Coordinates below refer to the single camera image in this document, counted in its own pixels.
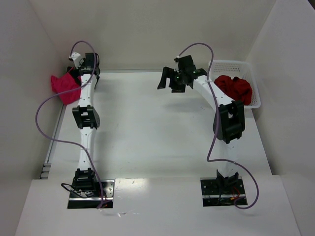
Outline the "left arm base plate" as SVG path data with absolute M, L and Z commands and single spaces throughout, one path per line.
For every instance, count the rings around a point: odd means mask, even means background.
M 104 192 L 101 208 L 113 208 L 115 181 L 111 179 L 102 180 L 101 182 Z M 68 186 L 67 189 L 69 190 L 67 209 L 92 209 L 97 208 L 101 203 L 99 186 L 94 190 L 75 190 L 71 186 Z

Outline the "pink t-shirt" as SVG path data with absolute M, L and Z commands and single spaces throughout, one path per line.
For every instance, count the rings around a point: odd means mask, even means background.
M 78 69 L 75 73 L 65 73 L 61 77 L 51 76 L 51 89 L 54 93 L 61 93 L 72 89 L 77 89 L 81 87 L 81 77 L 79 75 Z M 81 90 L 72 91 L 69 93 L 59 95 L 62 103 L 64 105 L 69 105 L 77 100 L 79 100 Z

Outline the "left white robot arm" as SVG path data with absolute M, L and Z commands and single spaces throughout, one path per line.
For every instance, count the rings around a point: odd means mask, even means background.
M 99 79 L 98 56 L 86 53 L 85 57 L 82 57 L 79 53 L 73 52 L 69 59 L 78 70 L 81 84 L 84 86 L 81 88 L 78 105 L 72 109 L 80 130 L 80 144 L 83 146 L 72 186 L 81 196 L 96 197 L 100 187 L 91 160 L 93 160 L 96 131 L 100 126 L 100 118 L 94 108 L 94 91 Z

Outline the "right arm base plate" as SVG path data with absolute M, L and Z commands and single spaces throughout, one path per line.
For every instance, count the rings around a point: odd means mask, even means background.
M 241 178 L 233 186 L 226 187 L 225 189 L 219 187 L 214 177 L 202 178 L 200 185 L 204 207 L 233 206 L 235 200 L 237 200 L 237 205 L 248 205 Z

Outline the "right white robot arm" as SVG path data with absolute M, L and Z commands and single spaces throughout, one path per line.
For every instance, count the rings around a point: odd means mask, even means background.
M 244 104 L 226 95 L 212 80 L 211 70 L 196 68 L 191 56 L 176 57 L 177 67 L 164 67 L 158 89 L 171 88 L 173 93 L 184 93 L 189 86 L 197 91 L 215 111 L 213 122 L 214 141 L 222 149 L 217 158 L 217 185 L 224 191 L 236 185 L 239 174 L 236 161 L 239 147 L 237 141 L 245 130 Z

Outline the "dark red t-shirt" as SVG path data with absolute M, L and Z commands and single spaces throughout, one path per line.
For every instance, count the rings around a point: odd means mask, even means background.
M 246 80 L 239 77 L 231 78 L 227 75 L 220 75 L 215 79 L 214 83 L 235 101 L 242 101 L 246 106 L 251 104 L 252 88 Z

